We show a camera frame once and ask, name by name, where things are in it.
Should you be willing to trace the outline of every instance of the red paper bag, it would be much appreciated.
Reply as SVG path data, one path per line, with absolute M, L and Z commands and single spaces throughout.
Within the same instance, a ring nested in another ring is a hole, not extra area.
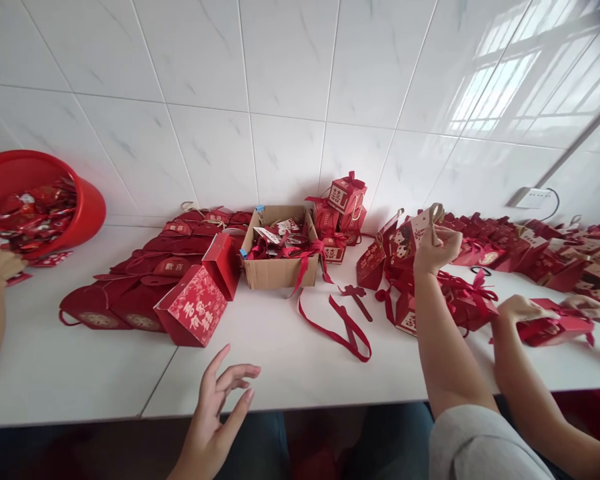
M 350 171 L 348 177 L 332 182 L 327 201 L 338 212 L 350 213 L 362 206 L 366 192 L 365 183 L 356 179 L 355 172 Z
M 375 241 L 367 248 L 362 257 L 355 264 L 355 274 L 358 286 L 378 290 L 385 270 L 387 254 L 391 255 L 391 240 L 398 225 L 400 215 L 404 209 L 398 210 L 396 215 L 389 220 L 376 234 Z
M 194 265 L 154 310 L 176 345 L 206 347 L 226 308 L 206 268 Z
M 202 264 L 227 301 L 232 301 L 240 280 L 238 250 L 227 233 L 218 233 L 202 258 Z
M 549 299 L 532 301 L 546 310 L 558 313 L 560 320 L 544 318 L 518 323 L 518 335 L 523 342 L 532 347 L 545 347 L 586 335 L 587 341 L 593 346 L 593 322 L 578 310 L 563 309 Z
M 342 216 L 338 228 L 340 232 L 345 234 L 347 245 L 353 246 L 358 244 L 361 238 L 360 230 L 365 222 L 367 209 L 364 207 L 358 208 L 356 211 L 346 213 Z

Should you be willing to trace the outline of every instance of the finger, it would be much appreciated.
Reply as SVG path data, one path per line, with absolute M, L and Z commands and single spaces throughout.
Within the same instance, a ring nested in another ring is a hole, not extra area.
M 216 354 L 205 372 L 202 374 L 202 381 L 200 382 L 200 399 L 202 399 L 203 395 L 207 392 L 215 392 L 215 374 L 218 372 L 220 365 L 222 365 L 222 360 L 225 359 L 229 353 L 229 350 L 231 350 L 230 343 L 226 344 L 222 350 Z
M 232 365 L 228 367 L 220 378 L 215 383 L 216 391 L 226 390 L 234 379 L 240 379 L 243 377 L 258 378 L 260 375 L 260 367 L 251 365 L 249 363 L 242 363 L 240 365 Z
M 222 450 L 229 452 L 231 444 L 235 440 L 235 436 L 238 434 L 238 430 L 240 430 L 242 422 L 244 422 L 249 412 L 252 400 L 253 389 L 249 389 L 240 397 L 229 418 L 220 429 L 220 432 L 218 432 L 217 441 Z

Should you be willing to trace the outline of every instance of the red candy box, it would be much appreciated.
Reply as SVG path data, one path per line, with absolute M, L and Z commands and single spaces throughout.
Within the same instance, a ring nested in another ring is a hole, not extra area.
M 207 270 L 194 265 L 154 310 L 176 345 L 206 347 L 226 308 Z

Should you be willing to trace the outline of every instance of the candy wrapper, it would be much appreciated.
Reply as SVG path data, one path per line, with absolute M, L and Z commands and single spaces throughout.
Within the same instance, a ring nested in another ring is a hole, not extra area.
M 546 347 L 585 335 L 587 342 L 593 346 L 593 322 L 579 310 L 564 309 L 549 299 L 532 301 L 546 310 L 556 312 L 560 319 L 543 318 L 518 323 L 518 335 L 523 342 L 532 347 Z
M 0 200 L 0 248 L 35 258 L 35 252 L 62 235 L 73 218 L 73 182 L 60 179 Z
M 498 310 L 493 304 L 498 296 L 485 287 L 484 270 L 478 272 L 473 283 L 441 271 L 438 273 L 438 282 L 455 324 L 466 329 L 465 336 L 498 316 Z
M 355 178 L 355 172 L 350 171 L 348 177 L 334 180 L 329 190 L 329 205 L 338 212 L 345 214 L 356 211 L 362 206 L 367 186 L 362 180 Z

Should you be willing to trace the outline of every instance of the white shirt sleeve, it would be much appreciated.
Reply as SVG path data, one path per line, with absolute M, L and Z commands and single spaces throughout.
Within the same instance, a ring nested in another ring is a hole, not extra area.
M 446 410 L 429 439 L 432 480 L 553 480 L 509 422 L 478 405 Z

